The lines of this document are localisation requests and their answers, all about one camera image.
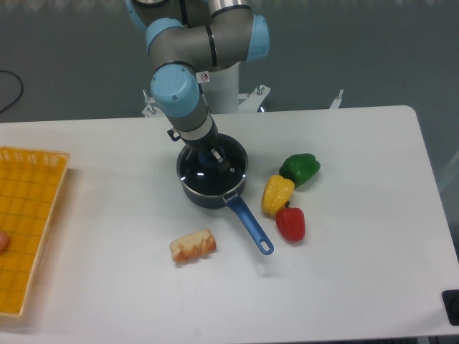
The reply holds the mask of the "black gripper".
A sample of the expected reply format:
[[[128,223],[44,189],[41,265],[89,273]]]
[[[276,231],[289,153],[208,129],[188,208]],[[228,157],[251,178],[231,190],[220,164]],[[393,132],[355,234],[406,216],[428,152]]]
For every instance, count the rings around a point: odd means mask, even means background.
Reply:
[[[170,120],[171,139],[182,140],[193,151],[210,151],[211,167],[220,173],[231,169],[223,147],[216,147],[218,129],[213,120]]]

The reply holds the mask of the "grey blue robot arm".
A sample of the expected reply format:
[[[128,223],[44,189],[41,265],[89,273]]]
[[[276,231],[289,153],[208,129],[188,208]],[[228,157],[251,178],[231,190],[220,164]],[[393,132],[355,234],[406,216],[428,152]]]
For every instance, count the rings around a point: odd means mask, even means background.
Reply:
[[[248,1],[127,1],[126,8],[145,33],[151,94],[173,126],[170,136],[226,171],[230,164],[197,73],[266,57],[267,20]]]

